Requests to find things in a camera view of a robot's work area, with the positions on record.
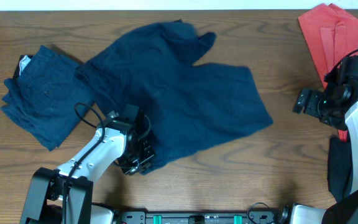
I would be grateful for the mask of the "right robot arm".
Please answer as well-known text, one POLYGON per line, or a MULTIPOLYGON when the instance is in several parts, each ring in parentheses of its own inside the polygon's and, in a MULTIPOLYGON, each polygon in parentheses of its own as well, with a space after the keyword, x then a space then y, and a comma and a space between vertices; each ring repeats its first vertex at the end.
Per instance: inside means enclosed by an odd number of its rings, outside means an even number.
POLYGON ((358 223, 358 56, 345 56, 324 78, 324 91, 304 88, 293 112, 304 113, 351 139, 352 185, 350 194, 327 210, 295 205, 289 223, 358 223))

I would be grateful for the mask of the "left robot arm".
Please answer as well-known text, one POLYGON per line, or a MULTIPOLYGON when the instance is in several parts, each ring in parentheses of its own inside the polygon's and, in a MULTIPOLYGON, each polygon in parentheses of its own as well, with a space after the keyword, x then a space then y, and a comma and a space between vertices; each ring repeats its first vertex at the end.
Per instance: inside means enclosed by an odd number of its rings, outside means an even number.
POLYGON ((107 119, 69 161, 54 170, 39 168, 30 181, 20 222, 117 223, 115 210, 93 203, 93 185, 111 164, 125 175, 150 167, 155 152, 137 127, 131 121, 107 119))

